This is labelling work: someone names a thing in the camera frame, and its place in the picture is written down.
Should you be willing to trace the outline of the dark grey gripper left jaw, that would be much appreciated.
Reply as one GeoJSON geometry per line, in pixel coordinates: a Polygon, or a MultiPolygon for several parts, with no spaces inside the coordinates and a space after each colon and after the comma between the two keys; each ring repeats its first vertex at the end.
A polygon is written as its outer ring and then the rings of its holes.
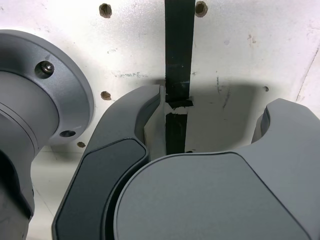
{"type": "Polygon", "coordinates": [[[112,240],[122,189],[150,161],[144,128],[161,104],[161,85],[141,86],[102,115],[52,222],[55,240],[112,240]]]}

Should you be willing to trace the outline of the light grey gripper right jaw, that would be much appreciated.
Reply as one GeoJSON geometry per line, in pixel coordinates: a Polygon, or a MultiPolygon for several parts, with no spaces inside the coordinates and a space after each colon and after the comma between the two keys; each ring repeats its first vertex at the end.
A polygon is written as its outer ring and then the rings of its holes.
{"type": "Polygon", "coordinates": [[[259,139],[224,152],[151,161],[116,204],[117,240],[317,240],[320,120],[276,99],[258,119],[259,139]]]}

